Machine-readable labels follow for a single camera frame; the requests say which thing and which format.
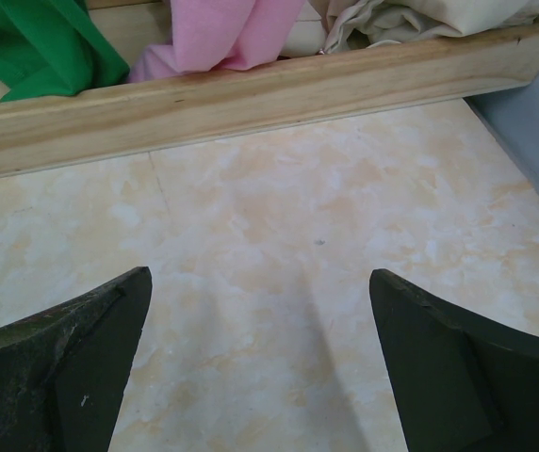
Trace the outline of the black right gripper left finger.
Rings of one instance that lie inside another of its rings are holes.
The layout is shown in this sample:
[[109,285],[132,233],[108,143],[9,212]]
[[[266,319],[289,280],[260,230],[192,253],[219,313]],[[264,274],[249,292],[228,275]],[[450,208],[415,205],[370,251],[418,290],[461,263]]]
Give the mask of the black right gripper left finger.
[[0,451],[107,451],[152,296],[148,267],[0,328]]

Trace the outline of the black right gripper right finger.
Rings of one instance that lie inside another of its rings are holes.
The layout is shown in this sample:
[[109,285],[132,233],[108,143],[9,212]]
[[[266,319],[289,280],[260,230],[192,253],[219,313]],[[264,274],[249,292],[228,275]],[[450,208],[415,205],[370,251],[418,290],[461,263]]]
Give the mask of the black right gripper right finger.
[[539,451],[539,337],[387,269],[369,296],[410,451]]

